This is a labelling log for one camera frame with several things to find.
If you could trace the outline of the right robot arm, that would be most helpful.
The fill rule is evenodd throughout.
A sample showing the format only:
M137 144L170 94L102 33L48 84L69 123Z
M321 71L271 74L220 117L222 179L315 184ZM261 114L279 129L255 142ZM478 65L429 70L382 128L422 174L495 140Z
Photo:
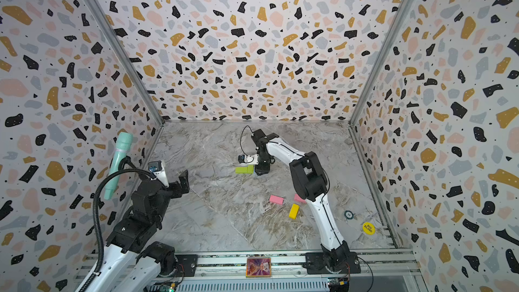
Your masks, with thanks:
M295 192L305 200L317 224L324 270L337 274L356 274L360 271L357 254L350 250L337 226L328 201L331 185L318 156L290 146L275 133L258 129L251 134L257 159L255 173L270 172L270 165L278 160L289 167Z

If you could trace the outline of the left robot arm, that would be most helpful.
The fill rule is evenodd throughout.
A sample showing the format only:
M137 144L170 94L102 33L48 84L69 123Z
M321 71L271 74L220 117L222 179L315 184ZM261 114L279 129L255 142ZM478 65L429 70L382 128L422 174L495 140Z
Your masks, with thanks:
M144 180L131 195L131 209L104 239L99 214L101 191L111 180L131 172ZM78 290L142 291L157 277L185 274L173 246L150 240L162 229L170 201L189 191L187 170L179 174L178 181L167 184L156 174L136 168L108 175L96 189L93 201L94 231L99 247L97 262Z

